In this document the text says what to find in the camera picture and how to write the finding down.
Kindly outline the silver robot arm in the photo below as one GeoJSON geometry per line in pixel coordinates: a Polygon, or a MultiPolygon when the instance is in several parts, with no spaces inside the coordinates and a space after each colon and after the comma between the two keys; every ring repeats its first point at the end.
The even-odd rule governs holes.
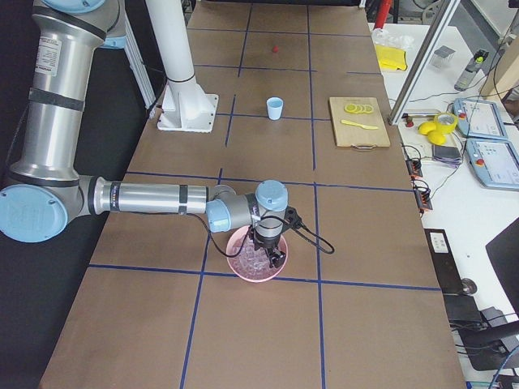
{"type": "Polygon", "coordinates": [[[42,242],[75,218],[102,212],[206,215],[210,233],[247,227],[246,239],[271,267],[285,263],[279,248],[288,191],[260,183],[252,194],[228,186],[135,184],[81,176],[74,168],[92,57],[123,44],[122,1],[36,1],[41,30],[28,121],[20,159],[1,191],[1,230],[19,242],[42,242]]]}

